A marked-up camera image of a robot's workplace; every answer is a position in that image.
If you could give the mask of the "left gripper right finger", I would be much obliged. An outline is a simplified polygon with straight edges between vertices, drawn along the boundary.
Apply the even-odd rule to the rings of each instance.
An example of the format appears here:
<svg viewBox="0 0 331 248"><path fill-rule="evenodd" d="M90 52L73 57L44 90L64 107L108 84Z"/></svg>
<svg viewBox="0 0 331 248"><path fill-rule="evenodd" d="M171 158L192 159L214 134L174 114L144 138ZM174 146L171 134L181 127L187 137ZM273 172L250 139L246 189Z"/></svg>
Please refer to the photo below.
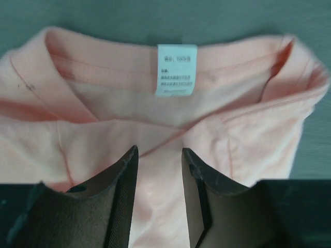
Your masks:
<svg viewBox="0 0 331 248"><path fill-rule="evenodd" d="M190 247L284 247L259 189L248 188L182 150Z"/></svg>

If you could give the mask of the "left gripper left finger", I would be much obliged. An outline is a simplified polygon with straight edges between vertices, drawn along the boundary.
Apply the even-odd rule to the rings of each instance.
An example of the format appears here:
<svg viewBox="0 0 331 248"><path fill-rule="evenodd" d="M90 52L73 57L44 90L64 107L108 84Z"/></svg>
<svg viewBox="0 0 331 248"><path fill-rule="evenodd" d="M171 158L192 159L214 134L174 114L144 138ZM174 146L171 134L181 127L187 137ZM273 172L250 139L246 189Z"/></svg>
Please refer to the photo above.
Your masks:
<svg viewBox="0 0 331 248"><path fill-rule="evenodd" d="M44 183L7 186L8 247L127 247L139 153L67 192Z"/></svg>

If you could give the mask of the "salmon pink t shirt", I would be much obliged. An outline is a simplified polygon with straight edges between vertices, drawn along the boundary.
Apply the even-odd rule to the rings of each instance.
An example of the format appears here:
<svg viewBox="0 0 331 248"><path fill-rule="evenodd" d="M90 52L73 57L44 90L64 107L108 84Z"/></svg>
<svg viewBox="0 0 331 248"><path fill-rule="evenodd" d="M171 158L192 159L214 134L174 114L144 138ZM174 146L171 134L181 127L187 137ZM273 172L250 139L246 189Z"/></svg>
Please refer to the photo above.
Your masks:
<svg viewBox="0 0 331 248"><path fill-rule="evenodd" d="M57 27L1 58L1 182L66 191L140 153L130 247L188 247L182 149L246 186L288 178L329 88L291 36L199 48L187 97L158 97L157 50Z"/></svg>

